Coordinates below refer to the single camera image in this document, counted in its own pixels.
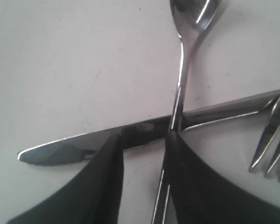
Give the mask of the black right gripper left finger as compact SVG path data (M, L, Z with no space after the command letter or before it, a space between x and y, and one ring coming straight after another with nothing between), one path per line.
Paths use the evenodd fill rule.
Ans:
M116 224L123 176L123 149L115 134L69 183L9 223Z

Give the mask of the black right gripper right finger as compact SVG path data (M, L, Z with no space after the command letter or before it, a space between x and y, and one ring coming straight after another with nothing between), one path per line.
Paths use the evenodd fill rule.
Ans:
M208 166L176 132L165 139L165 174L180 224L280 224L280 208Z

